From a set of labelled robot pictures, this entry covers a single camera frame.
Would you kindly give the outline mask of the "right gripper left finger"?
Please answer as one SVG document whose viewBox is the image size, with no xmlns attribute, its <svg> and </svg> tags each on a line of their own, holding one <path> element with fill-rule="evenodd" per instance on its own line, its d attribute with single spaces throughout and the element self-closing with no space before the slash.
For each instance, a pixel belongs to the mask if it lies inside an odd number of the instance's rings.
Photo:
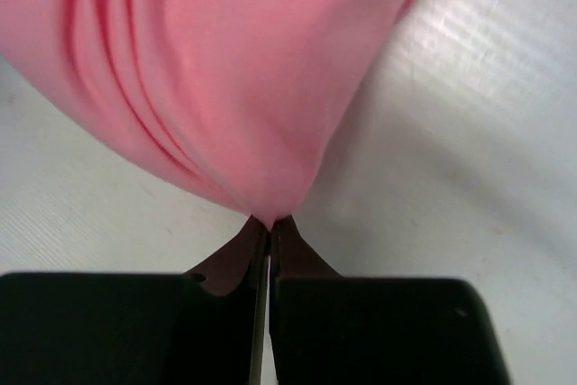
<svg viewBox="0 0 577 385">
<path fill-rule="evenodd" d="M 268 232 L 251 216 L 229 242 L 187 272 L 181 371 L 187 384 L 259 384 Z"/>
</svg>

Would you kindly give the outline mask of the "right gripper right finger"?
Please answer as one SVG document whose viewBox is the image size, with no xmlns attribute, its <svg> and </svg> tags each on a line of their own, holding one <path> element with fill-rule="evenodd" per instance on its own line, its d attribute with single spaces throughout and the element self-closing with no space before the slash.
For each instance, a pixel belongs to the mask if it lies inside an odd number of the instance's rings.
<svg viewBox="0 0 577 385">
<path fill-rule="evenodd" d="M 277 220 L 270 229 L 269 334 L 277 383 L 281 384 L 284 338 L 281 336 L 278 283 L 286 279 L 340 279 L 301 236 L 292 215 Z"/>
</svg>

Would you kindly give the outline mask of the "pink t shirt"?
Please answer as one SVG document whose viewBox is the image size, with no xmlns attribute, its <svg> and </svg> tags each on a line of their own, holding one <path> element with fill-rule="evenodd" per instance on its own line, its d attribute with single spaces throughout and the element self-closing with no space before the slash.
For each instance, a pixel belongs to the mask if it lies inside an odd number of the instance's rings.
<svg viewBox="0 0 577 385">
<path fill-rule="evenodd" d="M 414 1 L 1 0 L 1 53 L 127 160 L 272 225 Z"/>
</svg>

